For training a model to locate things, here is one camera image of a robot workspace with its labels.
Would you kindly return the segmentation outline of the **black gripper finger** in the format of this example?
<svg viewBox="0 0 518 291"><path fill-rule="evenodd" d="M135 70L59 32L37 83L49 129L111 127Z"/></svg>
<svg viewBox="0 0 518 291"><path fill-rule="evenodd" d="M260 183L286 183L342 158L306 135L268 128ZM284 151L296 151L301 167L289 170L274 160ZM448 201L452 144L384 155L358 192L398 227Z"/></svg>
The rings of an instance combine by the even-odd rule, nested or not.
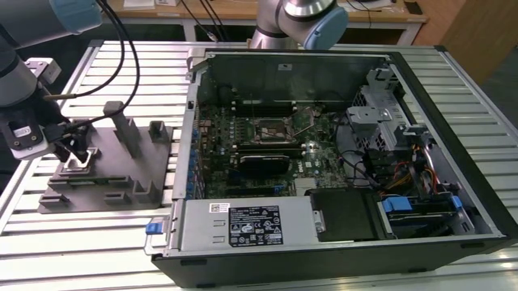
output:
<svg viewBox="0 0 518 291"><path fill-rule="evenodd" d="M89 159L89 147L91 144L91 136L94 133L94 126L85 125L73 131L71 141L71 153L81 160L82 163L87 162Z"/></svg>
<svg viewBox="0 0 518 291"><path fill-rule="evenodd" d="M57 156L61 162L66 162L70 158L73 151L71 142L71 139L62 139L53 143L55 146L54 155Z"/></svg>

